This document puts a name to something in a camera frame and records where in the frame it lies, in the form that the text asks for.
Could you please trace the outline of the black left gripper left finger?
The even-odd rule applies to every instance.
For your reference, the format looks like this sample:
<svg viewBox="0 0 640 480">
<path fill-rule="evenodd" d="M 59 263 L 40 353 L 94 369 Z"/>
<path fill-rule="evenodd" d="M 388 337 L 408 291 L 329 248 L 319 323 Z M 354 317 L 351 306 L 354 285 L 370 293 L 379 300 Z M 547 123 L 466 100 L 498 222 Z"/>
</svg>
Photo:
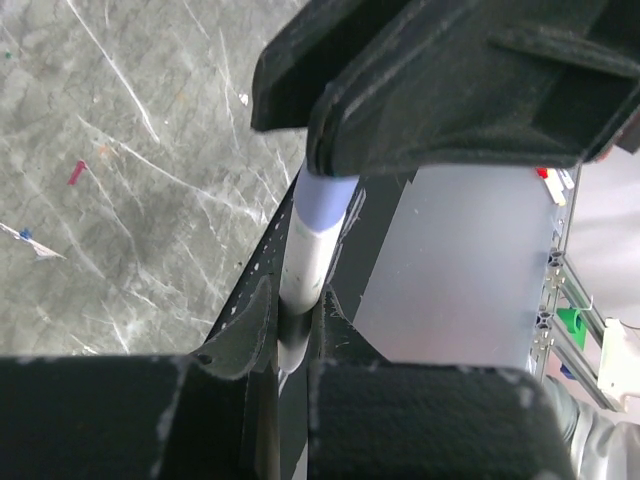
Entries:
<svg viewBox="0 0 640 480">
<path fill-rule="evenodd" d="M 278 477 L 277 307 L 264 275 L 246 308 L 194 352 L 214 381 L 215 453 L 255 479 Z"/>
</svg>

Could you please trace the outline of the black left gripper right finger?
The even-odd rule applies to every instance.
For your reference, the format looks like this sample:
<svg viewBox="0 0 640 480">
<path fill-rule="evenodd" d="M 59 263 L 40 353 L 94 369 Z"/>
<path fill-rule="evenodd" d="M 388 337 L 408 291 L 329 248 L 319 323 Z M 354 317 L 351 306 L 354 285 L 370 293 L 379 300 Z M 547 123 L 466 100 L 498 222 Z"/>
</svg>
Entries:
<svg viewBox="0 0 640 480">
<path fill-rule="evenodd" d="M 314 314 L 313 334 L 308 477 L 393 478 L 393 366 L 346 319 L 331 289 Z"/>
</svg>

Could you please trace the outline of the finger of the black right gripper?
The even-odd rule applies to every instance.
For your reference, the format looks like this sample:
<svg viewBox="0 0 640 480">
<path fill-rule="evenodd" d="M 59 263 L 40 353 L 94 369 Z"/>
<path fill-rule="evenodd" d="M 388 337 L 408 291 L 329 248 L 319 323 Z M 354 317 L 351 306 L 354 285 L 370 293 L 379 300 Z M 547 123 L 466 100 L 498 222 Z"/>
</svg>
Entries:
<svg viewBox="0 0 640 480">
<path fill-rule="evenodd" d="M 414 1 L 327 85 L 308 167 L 570 168 L 638 112 L 635 1 Z"/>
<path fill-rule="evenodd" d="M 332 81 L 408 1 L 310 1 L 262 50 L 253 75 L 251 127 L 306 127 Z"/>
</svg>

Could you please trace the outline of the white marker with purple tip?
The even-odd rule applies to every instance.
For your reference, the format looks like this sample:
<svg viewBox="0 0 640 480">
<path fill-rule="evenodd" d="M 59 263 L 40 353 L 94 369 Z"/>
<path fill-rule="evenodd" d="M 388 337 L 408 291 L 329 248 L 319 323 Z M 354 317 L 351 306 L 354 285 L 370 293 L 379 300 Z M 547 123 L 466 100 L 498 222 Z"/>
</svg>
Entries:
<svg viewBox="0 0 640 480">
<path fill-rule="evenodd" d="M 278 362 L 291 374 L 306 354 L 310 312 L 317 304 L 331 266 L 357 177 L 299 172 L 279 286 Z"/>
</svg>

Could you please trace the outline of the green plastic clip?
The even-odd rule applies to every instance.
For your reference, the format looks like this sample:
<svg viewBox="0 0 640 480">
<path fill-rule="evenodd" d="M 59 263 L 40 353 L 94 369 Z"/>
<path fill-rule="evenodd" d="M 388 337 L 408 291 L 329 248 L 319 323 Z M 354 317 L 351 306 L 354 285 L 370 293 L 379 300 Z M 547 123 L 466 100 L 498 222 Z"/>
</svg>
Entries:
<svg viewBox="0 0 640 480">
<path fill-rule="evenodd" d="M 578 348 L 583 350 L 586 343 L 587 326 L 582 321 L 581 311 L 576 308 L 558 308 L 556 314 Z"/>
</svg>

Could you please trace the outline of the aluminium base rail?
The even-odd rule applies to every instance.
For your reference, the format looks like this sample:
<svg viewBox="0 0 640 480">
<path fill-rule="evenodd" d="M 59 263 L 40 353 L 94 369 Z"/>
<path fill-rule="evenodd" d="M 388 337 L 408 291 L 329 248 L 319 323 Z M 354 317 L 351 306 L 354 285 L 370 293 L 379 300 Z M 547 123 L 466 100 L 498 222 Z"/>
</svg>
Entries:
<svg viewBox="0 0 640 480">
<path fill-rule="evenodd" d="M 549 193 L 554 215 L 529 371 L 537 379 L 543 379 L 549 358 L 554 355 L 561 362 L 561 372 L 576 381 L 596 405 L 609 411 L 623 412 L 626 410 L 625 402 L 607 396 L 599 388 L 600 368 L 585 354 L 588 340 L 599 347 L 603 345 L 605 317 L 587 293 L 567 252 L 580 173 L 579 167 L 573 170 L 536 170 L 537 177 Z"/>
</svg>

